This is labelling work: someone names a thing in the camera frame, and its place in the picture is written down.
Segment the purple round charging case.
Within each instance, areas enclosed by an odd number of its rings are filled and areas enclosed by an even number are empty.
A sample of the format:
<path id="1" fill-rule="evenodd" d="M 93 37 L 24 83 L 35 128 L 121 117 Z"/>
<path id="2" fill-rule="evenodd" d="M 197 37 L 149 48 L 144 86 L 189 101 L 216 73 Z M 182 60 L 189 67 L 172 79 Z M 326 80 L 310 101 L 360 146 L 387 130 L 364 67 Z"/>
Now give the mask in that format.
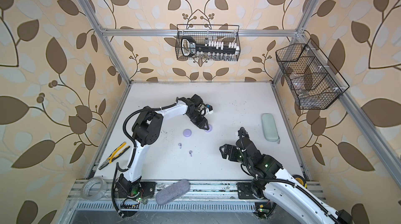
<path id="1" fill-rule="evenodd" d="M 184 137 L 190 137 L 192 135 L 192 131 L 190 129 L 185 129 L 183 131 L 183 136 Z"/>

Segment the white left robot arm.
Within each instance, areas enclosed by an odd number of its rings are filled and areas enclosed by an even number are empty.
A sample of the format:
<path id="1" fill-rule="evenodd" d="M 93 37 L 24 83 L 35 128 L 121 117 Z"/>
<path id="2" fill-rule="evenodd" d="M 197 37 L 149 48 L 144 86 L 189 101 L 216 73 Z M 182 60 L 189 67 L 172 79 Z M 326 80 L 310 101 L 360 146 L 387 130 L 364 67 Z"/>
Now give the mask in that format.
<path id="1" fill-rule="evenodd" d="M 176 98 L 172 105 L 164 107 L 146 106 L 124 120 L 123 134 L 132 142 L 133 150 L 126 168 L 116 163 L 111 188 L 112 204 L 121 218 L 132 214 L 123 210 L 124 203 L 117 204 L 117 194 L 121 194 L 123 200 L 143 198 L 145 190 L 141 186 L 142 167 L 150 146 L 159 138 L 163 121 L 186 115 L 196 127 L 208 131 L 210 126 L 205 116 L 212 113 L 213 106 L 205 104 L 200 96 L 194 95 L 191 98 Z"/>

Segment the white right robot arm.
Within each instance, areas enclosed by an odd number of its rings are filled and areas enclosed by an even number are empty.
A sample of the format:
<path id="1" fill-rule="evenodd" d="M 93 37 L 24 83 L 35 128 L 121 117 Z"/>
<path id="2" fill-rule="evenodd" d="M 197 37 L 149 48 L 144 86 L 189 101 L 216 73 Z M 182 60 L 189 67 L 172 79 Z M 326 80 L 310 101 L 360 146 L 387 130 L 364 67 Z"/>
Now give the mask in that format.
<path id="1" fill-rule="evenodd" d="M 238 162 L 253 177 L 251 191 L 255 198 L 266 198 L 279 205 L 302 224 L 351 224 L 345 210 L 329 206 L 299 183 L 283 165 L 270 155 L 262 154 L 247 137 L 235 145 L 225 144 L 219 151 L 223 159 Z"/>

